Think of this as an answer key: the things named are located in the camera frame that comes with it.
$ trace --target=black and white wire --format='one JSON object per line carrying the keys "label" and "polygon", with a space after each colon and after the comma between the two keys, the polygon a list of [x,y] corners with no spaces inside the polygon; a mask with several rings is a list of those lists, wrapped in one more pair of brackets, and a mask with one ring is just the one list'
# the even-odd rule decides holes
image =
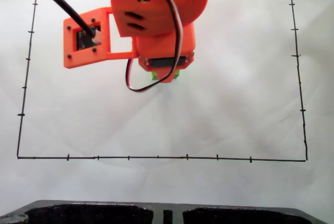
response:
{"label": "black and white wire", "polygon": [[68,13],[68,15],[71,16],[71,18],[84,30],[87,32],[89,36],[92,38],[95,37],[96,31],[94,28],[89,27],[84,20],[80,17],[80,15],[64,0],[53,0],[55,3],[57,3],[58,6],[60,6],[65,12]]}
{"label": "black and white wire", "polygon": [[149,90],[150,88],[152,88],[153,86],[163,82],[164,80],[168,79],[175,71],[175,68],[178,64],[178,61],[180,59],[180,54],[181,54],[181,46],[182,46],[182,41],[183,41],[183,28],[182,28],[182,23],[181,23],[181,19],[180,19],[180,15],[178,14],[178,10],[177,10],[177,6],[174,2],[174,0],[166,0],[168,3],[168,6],[171,10],[172,13],[172,17],[173,17],[173,21],[175,24],[175,32],[176,32],[176,43],[175,43],[175,59],[174,59],[174,63],[173,63],[173,67],[171,69],[171,71],[162,79],[158,80],[155,83],[152,83],[146,87],[140,88],[140,89],[134,89],[131,87],[130,85],[130,72],[131,72],[131,66],[133,63],[133,59],[129,59],[126,65],[126,73],[125,73],[125,81],[126,81],[126,86],[128,87],[128,89],[130,89],[131,91],[134,92],[144,92]]}

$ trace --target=white surface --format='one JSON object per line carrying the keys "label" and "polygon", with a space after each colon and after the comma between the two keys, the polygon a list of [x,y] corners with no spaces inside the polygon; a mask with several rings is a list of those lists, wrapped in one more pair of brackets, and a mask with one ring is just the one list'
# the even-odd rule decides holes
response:
{"label": "white surface", "polygon": [[[0,215],[39,199],[292,207],[334,223],[334,0],[294,0],[309,161],[17,160],[34,0],[0,0]],[[67,0],[79,13],[109,0]],[[290,0],[209,0],[194,63],[127,90],[126,61],[62,63],[62,24],[38,0],[21,156],[304,159]],[[134,86],[149,82],[134,68]]]}

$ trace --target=orange plastic bracket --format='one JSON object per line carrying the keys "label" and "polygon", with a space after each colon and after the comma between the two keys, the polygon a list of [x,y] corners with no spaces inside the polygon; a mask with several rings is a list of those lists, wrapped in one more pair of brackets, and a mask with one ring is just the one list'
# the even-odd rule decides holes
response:
{"label": "orange plastic bracket", "polygon": [[83,50],[77,50],[76,46],[76,34],[81,31],[82,28],[79,27],[72,18],[64,20],[64,66],[66,68],[89,65],[106,60],[121,60],[138,57],[135,38],[133,38],[131,52],[111,52],[109,14],[112,14],[111,7],[98,8],[80,14],[81,18],[88,25],[101,27],[101,44]]}

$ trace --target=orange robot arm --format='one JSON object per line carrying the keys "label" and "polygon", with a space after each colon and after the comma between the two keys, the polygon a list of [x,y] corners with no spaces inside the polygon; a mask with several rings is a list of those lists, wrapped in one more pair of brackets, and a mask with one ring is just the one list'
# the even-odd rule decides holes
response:
{"label": "orange robot arm", "polygon": [[[181,57],[176,70],[185,69],[194,60],[193,21],[205,9],[207,0],[174,0],[183,25]],[[109,14],[113,14],[121,37],[132,37],[132,51],[112,53]],[[64,66],[73,68],[105,60],[139,58],[140,66],[162,79],[170,70],[175,49],[175,27],[165,0],[111,0],[111,7],[99,8],[81,17],[101,30],[100,45],[78,45],[82,29],[71,19],[64,21]],[[171,82],[173,75],[164,82]]]}

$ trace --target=black cable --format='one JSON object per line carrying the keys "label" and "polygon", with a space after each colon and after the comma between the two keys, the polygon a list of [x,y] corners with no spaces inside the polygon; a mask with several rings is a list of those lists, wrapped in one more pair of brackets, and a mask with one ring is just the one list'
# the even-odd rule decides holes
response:
{"label": "black cable", "polygon": [[71,18],[84,30],[87,32],[89,36],[92,38],[95,37],[95,31],[87,25],[84,20],[80,17],[80,15],[64,0],[53,0],[60,6]]}
{"label": "black cable", "polygon": [[175,53],[174,53],[175,58],[174,58],[173,67],[171,68],[171,71],[164,78],[162,78],[161,80],[158,80],[157,82],[152,83],[152,84],[150,84],[146,87],[140,88],[140,89],[133,89],[130,86],[130,69],[131,69],[133,59],[129,59],[128,62],[127,62],[127,65],[126,65],[125,82],[126,82],[127,88],[130,89],[131,91],[144,92],[144,91],[147,91],[148,89],[152,88],[153,86],[163,82],[164,80],[168,79],[173,74],[173,71],[175,70],[175,66],[177,65],[178,59],[180,58],[179,49],[180,49],[181,44],[182,44],[180,42],[181,32],[180,32],[180,29],[178,28],[177,18],[176,18],[175,11],[173,9],[172,2],[170,0],[166,0],[166,1],[167,1],[167,4],[168,4],[168,6],[171,10],[171,13],[172,13],[173,21],[174,21],[174,24],[175,24],[175,32],[176,32],[176,43],[175,43]]}

